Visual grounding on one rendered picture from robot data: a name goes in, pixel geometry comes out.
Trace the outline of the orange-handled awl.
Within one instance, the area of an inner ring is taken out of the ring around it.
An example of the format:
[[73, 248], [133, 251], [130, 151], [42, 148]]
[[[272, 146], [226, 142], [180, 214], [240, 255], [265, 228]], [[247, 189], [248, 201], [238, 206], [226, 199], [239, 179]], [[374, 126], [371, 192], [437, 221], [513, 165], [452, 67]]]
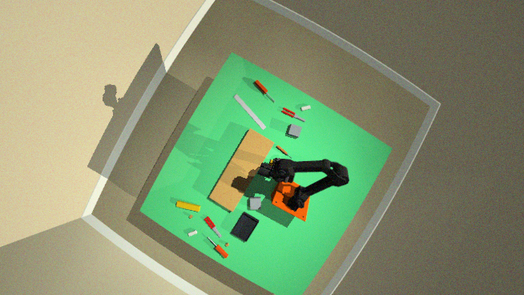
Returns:
[[[266, 93], [268, 92], [268, 90], [264, 87], [264, 85], [263, 85], [262, 83], [260, 83], [258, 80], [256, 80], [256, 81], [254, 82], [254, 84], [256, 84], [256, 85], [258, 86], [258, 88], [262, 90], [262, 92], [263, 92], [264, 94], [266, 94]], [[267, 93], [267, 94], [268, 94], [268, 93]], [[273, 98], [272, 98], [269, 94], [268, 94], [268, 96], [273, 100]], [[274, 100], [273, 100], [273, 101], [274, 101]], [[274, 101], [274, 102], [275, 102], [275, 101]]]
[[[208, 239], [210, 238], [208, 237]], [[215, 248], [219, 251], [219, 253], [222, 254], [225, 258], [227, 258], [228, 254], [219, 245], [216, 245], [212, 240], [211, 242], [216, 246]]]

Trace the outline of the red-handled pliers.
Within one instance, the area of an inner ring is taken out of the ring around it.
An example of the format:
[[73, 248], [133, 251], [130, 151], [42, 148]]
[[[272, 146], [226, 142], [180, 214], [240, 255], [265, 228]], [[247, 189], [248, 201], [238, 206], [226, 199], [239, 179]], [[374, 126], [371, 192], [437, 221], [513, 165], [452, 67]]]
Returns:
[[284, 110], [282, 111], [283, 113], [285, 113], [285, 114], [287, 114], [287, 115], [290, 115], [291, 117], [295, 117], [295, 118], [301, 119], [302, 121], [305, 121], [305, 119], [301, 118], [298, 114], [296, 114], [296, 112], [291, 111], [291, 110], [287, 109], [286, 107], [284, 107], [284, 109], [285, 109], [286, 111], [289, 111], [289, 112], [293, 113], [294, 115], [292, 115], [292, 114], [290, 114], [290, 113], [288, 113], [288, 112], [286, 112], [286, 111], [284, 111]]
[[[210, 224], [209, 224], [209, 222], [207, 221], [206, 218], [208, 219], [208, 221], [210, 222]], [[206, 218], [205, 218], [205, 221], [209, 224], [209, 226], [212, 228], [212, 230], [215, 231], [215, 233], [216, 233], [219, 237], [222, 237], [222, 236], [220, 235], [220, 233], [218, 232], [216, 226], [215, 226], [215, 225], [213, 224], [213, 222], [211, 221], [211, 219], [210, 219], [208, 216], [207, 216]], [[213, 227], [212, 227], [212, 226], [213, 226]]]

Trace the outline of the white flat strip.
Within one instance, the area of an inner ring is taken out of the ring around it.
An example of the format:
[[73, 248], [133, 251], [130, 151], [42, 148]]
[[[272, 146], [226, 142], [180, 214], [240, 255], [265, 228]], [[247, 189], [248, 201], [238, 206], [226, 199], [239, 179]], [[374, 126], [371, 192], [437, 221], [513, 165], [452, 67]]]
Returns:
[[235, 95], [234, 99], [238, 102], [240, 106], [244, 108], [244, 110], [257, 122], [257, 124], [264, 130], [266, 126], [261, 122], [261, 120], [255, 115], [255, 113], [248, 107], [247, 104], [245, 104], [242, 99]]

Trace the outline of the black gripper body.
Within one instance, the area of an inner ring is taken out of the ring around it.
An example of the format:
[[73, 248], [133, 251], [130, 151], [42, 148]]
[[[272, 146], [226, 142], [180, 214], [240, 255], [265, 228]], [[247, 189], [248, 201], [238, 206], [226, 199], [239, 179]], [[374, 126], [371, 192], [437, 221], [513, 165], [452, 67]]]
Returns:
[[291, 176], [289, 176], [288, 183], [290, 183], [290, 184], [293, 183], [294, 178], [295, 178], [295, 175], [296, 175], [296, 174], [294, 173], [294, 174], [292, 174]]

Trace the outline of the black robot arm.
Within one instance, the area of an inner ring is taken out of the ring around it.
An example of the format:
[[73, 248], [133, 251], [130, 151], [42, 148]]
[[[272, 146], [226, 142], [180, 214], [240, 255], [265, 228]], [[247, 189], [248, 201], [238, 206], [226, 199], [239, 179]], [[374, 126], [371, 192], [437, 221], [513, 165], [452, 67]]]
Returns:
[[[312, 195], [317, 194], [330, 187], [340, 187], [349, 182], [349, 174], [346, 166], [327, 159], [314, 161], [293, 161], [290, 159], [275, 158], [273, 165], [262, 163], [257, 174], [264, 177], [272, 177], [276, 182], [288, 183], [289, 176], [301, 172], [323, 172], [327, 176], [303, 187], [297, 186], [286, 204], [294, 212], [298, 208], [304, 208], [304, 202]], [[331, 169], [332, 167], [333, 169]]]

